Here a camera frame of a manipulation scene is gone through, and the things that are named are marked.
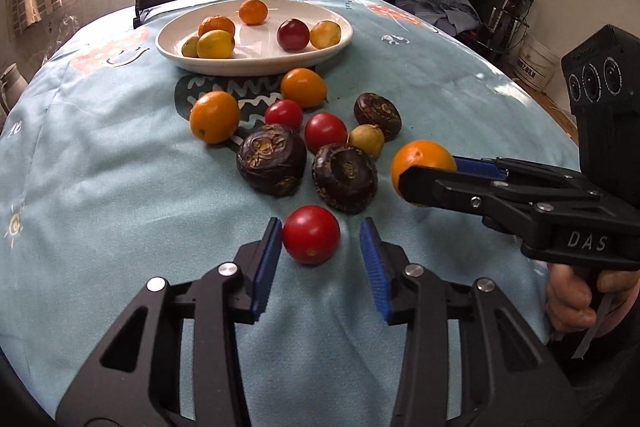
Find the person's right hand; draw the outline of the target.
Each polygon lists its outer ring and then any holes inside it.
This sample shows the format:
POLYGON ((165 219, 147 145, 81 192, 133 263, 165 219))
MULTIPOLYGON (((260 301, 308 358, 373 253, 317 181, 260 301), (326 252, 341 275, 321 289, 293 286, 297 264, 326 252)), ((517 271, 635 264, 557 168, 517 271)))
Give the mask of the person's right hand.
MULTIPOLYGON (((574 333, 591 329, 597 322, 597 312, 591 308, 592 291, 588 284, 568 265, 548 263, 546 315, 555 332, 574 333)), ((639 272, 603 271, 597 280, 597 290, 612 295, 608 314, 597 335, 611 332, 623 321, 639 295, 639 272)))

